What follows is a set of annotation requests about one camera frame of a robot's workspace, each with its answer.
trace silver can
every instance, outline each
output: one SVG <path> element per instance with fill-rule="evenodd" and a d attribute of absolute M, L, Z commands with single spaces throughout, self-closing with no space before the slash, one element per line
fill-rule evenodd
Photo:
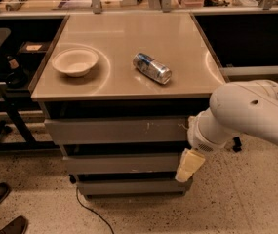
<path fill-rule="evenodd" d="M 172 71 L 168 67 L 143 53 L 136 54 L 133 65 L 144 75 L 160 84 L 168 83 L 172 76 Z"/>

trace white bowl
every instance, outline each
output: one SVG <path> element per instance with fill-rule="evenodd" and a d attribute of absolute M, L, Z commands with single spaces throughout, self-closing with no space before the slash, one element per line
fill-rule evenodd
<path fill-rule="evenodd" d="M 98 54 L 86 48 L 68 49 L 58 53 L 52 61 L 53 68 L 70 77 L 86 75 L 99 60 Z"/>

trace wire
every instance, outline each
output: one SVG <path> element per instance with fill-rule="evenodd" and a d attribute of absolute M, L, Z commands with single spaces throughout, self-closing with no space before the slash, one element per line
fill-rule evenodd
<path fill-rule="evenodd" d="M 100 214 L 98 214 L 98 213 L 97 213 L 96 211 L 94 211 L 93 209 L 91 209 L 91 208 L 89 208 L 89 207 L 87 207 L 87 206 L 85 206 L 85 205 L 83 205 L 83 204 L 81 203 L 81 201 L 80 201 L 80 199 L 79 199 L 79 196 L 78 196 L 78 187 L 76 188 L 76 196 L 77 196 L 77 200 L 78 200 L 79 204 L 80 204 L 83 208 L 85 208 L 85 209 L 89 210 L 90 212 L 92 212 L 93 214 L 97 215 L 102 221 L 104 221 L 105 224 L 108 225 L 108 227 L 109 227 L 111 233 L 114 234 L 114 231 L 113 231 L 111 225 L 109 224 L 109 222 L 107 222 L 107 220 L 105 220 Z"/>

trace speckled floor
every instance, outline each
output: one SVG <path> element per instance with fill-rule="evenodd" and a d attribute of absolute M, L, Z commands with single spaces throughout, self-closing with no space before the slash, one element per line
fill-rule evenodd
<path fill-rule="evenodd" d="M 49 139 L 42 124 L 29 128 L 38 140 Z M 10 138 L 19 139 L 14 133 Z M 231 143 L 213 153 L 184 196 L 79 198 L 116 234 L 278 234 L 278 148 L 251 136 L 241 140 L 240 153 L 230 150 Z M 1 152 L 2 181 L 12 192 L 0 204 L 0 229 L 24 215 L 26 234 L 111 233 L 79 205 L 60 151 Z"/>

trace white robotic arm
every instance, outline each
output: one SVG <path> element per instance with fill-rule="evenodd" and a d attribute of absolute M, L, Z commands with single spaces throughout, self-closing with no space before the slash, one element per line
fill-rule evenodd
<path fill-rule="evenodd" d="M 203 155 L 197 151 L 224 148 L 241 133 L 278 145 L 278 83 L 258 80 L 218 87 L 210 97 L 210 108 L 189 118 L 192 150 L 184 151 L 176 180 L 188 180 L 202 165 Z"/>

